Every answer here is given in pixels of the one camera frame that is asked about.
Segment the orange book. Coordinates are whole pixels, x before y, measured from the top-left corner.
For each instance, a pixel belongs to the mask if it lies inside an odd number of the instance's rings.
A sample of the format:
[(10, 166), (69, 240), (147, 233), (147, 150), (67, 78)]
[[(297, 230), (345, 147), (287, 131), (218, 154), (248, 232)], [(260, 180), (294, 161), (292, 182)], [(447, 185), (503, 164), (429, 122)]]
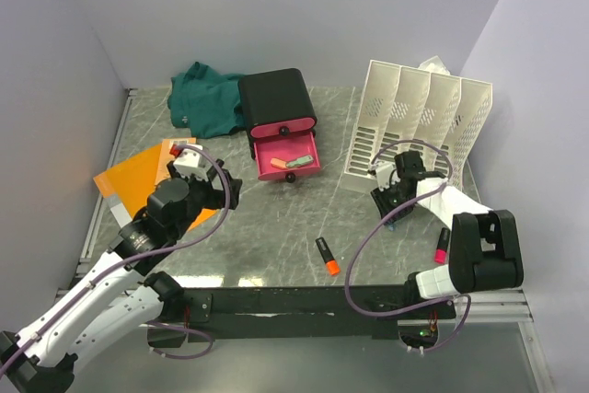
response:
[(169, 161), (175, 159), (174, 155), (171, 151), (174, 149), (176, 144), (195, 144), (197, 139), (195, 137), (192, 138), (170, 138), (164, 139), (161, 143), (159, 158), (157, 162), (156, 168), (156, 176), (154, 184), (157, 185), (163, 179), (168, 179), (170, 177), (167, 164)]

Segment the pink highlighter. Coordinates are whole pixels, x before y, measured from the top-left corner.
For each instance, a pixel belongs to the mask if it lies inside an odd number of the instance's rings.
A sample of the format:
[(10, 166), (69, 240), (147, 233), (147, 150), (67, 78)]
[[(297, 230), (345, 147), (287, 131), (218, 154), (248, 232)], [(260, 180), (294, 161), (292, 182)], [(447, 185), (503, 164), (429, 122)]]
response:
[(446, 262), (446, 257), (450, 245), (450, 236), (451, 230), (447, 227), (443, 227), (438, 237), (436, 250), (434, 253), (434, 261), (438, 264), (445, 264)]

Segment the salmon clear highlighter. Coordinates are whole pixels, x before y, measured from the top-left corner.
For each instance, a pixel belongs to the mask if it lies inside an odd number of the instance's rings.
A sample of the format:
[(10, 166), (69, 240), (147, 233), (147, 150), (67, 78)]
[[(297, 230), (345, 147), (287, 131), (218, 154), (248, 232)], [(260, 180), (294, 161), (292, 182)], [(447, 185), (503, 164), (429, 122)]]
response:
[(286, 170), (289, 168), (286, 161), (275, 157), (271, 159), (271, 166), (280, 170)]

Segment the green highlighter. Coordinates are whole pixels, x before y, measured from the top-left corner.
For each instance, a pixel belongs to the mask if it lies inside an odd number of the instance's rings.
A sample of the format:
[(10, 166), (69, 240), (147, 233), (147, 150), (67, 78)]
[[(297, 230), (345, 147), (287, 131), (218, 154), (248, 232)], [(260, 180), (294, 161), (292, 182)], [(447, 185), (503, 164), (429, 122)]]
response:
[(311, 155), (300, 156), (294, 160), (288, 161), (285, 165), (287, 168), (301, 168), (313, 164), (315, 158)]

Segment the orange highlighter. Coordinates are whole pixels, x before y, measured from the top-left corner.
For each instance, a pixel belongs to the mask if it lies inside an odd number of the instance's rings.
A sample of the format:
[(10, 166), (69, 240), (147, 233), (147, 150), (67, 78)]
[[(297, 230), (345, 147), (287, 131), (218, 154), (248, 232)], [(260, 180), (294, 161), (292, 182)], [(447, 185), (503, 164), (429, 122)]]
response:
[(328, 273), (331, 276), (336, 276), (338, 275), (341, 270), (340, 270), (340, 266), (338, 264), (338, 262), (335, 260), (329, 245), (327, 243), (327, 241), (325, 240), (324, 237), (318, 237), (315, 240), (315, 243), (318, 247), (318, 251), (321, 255), (321, 258), (323, 259), (324, 263), (325, 263), (325, 267), (328, 271)]

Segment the black drawer organizer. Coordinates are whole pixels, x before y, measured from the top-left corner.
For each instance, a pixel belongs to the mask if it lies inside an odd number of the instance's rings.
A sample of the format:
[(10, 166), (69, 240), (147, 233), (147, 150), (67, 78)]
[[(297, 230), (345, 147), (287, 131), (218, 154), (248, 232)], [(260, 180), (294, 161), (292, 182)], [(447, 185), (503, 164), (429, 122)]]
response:
[(255, 159), (249, 131), (255, 126), (303, 117), (318, 122), (305, 80), (300, 70), (282, 70), (245, 75), (238, 81), (251, 158)]

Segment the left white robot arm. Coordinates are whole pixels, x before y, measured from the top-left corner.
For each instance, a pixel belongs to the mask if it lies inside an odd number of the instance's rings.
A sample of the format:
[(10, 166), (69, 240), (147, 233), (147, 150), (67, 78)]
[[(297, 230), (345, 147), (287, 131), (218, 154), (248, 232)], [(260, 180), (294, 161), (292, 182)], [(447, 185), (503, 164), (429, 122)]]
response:
[(88, 274), (37, 320), (1, 334), (1, 374), (20, 392), (65, 392), (96, 355), (137, 326), (178, 318), (184, 289), (153, 269), (205, 210), (237, 208), (241, 179), (222, 161), (167, 166), (162, 180)]

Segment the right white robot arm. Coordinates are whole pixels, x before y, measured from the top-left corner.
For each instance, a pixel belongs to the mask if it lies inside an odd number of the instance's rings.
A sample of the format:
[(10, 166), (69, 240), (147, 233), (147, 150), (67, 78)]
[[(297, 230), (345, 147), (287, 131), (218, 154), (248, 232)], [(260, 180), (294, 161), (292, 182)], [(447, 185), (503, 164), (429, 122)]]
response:
[(377, 161), (369, 169), (377, 187), (371, 196), (383, 218), (393, 224), (420, 205), (444, 225), (445, 256), (429, 271), (410, 274), (403, 295), (405, 311), (423, 318), (435, 299), (521, 286), (524, 265), (514, 215), (476, 202), (440, 171), (428, 171), (417, 151)]

